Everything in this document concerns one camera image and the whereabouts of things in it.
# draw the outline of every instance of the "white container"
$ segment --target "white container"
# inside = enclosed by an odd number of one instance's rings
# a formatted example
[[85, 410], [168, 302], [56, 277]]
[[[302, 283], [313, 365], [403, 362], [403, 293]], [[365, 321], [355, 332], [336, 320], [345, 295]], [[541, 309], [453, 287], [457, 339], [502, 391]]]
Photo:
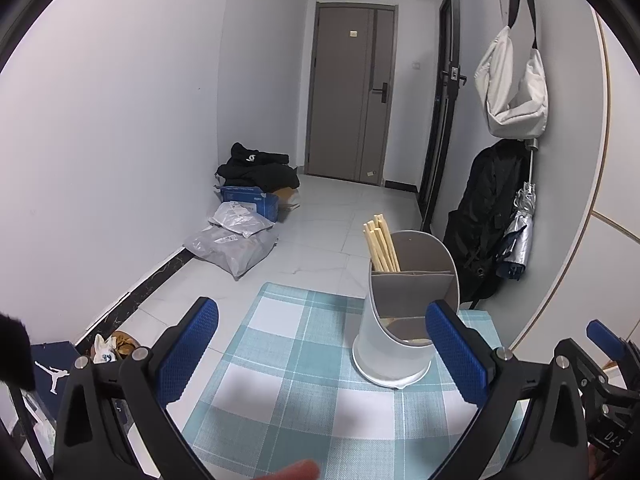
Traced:
[[[424, 377], [435, 354], [426, 333], [426, 307], [431, 301], [444, 299], [457, 312], [460, 292], [455, 264], [441, 241], [418, 231], [393, 233], [392, 238], [401, 269], [418, 271], [419, 275], [369, 273], [369, 292], [352, 352], [354, 364], [364, 378], [378, 386], [402, 389]], [[443, 275], [452, 276], [444, 288]], [[381, 294], [378, 287], [375, 294], [372, 280], [394, 280], [397, 299], [394, 290], [390, 296]], [[405, 283], [414, 290], [408, 291]], [[385, 304], [376, 306], [376, 296]], [[419, 301], [416, 303], [416, 298], [422, 297], [424, 308]]]

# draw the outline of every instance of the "plaid tablecloth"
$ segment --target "plaid tablecloth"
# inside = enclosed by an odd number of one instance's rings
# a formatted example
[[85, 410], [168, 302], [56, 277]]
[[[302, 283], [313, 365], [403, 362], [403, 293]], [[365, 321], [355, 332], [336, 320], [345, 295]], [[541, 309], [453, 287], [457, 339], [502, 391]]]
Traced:
[[[462, 400], [437, 356], [404, 390], [380, 388], [353, 366], [363, 300], [267, 283], [186, 427], [184, 436], [218, 480], [252, 478], [313, 458], [327, 480], [427, 479], [476, 407]], [[500, 346], [489, 315], [464, 323]], [[485, 475], [500, 469], [522, 409]]]

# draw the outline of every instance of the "metal bolt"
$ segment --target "metal bolt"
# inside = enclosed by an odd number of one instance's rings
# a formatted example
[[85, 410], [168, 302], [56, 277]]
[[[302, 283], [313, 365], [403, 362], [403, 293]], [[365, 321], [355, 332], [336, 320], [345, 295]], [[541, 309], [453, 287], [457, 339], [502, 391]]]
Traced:
[[504, 346], [496, 348], [495, 354], [498, 356], [498, 359], [502, 359], [503, 361], [508, 361], [513, 357], [513, 352]]
[[564, 357], [563, 355], [559, 355], [558, 357], [556, 357], [556, 364], [562, 368], [562, 370], [566, 370], [569, 365], [569, 359], [567, 359], [566, 357]]
[[81, 355], [78, 359], [76, 359], [74, 366], [78, 370], [82, 370], [88, 364], [89, 364], [89, 358], [86, 355]]
[[144, 361], [146, 356], [149, 355], [149, 349], [141, 346], [140, 348], [136, 348], [132, 353], [131, 357], [133, 357], [134, 361]]

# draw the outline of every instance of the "jordan jumpman logo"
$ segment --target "jordan jumpman logo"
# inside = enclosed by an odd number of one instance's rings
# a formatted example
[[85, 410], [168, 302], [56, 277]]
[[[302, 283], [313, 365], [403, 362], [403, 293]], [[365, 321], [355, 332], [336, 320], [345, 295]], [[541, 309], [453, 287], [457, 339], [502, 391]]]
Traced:
[[58, 393], [56, 392], [56, 385], [58, 384], [58, 379], [61, 379], [62, 377], [66, 377], [69, 375], [69, 372], [67, 372], [66, 370], [58, 370], [57, 368], [54, 368], [53, 366], [50, 366], [49, 368], [51, 368], [51, 370], [45, 368], [44, 366], [42, 366], [39, 362], [34, 361], [35, 365], [38, 368], [42, 368], [44, 371], [46, 371], [47, 374], [49, 374], [51, 376], [51, 390], [50, 392], [54, 395], [57, 395]]

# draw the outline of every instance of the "silver umbrella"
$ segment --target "silver umbrella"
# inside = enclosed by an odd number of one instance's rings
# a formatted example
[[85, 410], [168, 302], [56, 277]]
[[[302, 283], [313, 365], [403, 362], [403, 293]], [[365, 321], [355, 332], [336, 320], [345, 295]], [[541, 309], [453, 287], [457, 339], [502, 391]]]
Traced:
[[537, 143], [527, 145], [531, 153], [529, 163], [529, 181], [516, 193], [513, 201], [516, 212], [504, 234], [498, 251], [496, 273], [508, 280], [519, 280], [527, 268], [533, 240], [533, 215], [536, 211], [536, 185], [532, 182], [533, 152]]

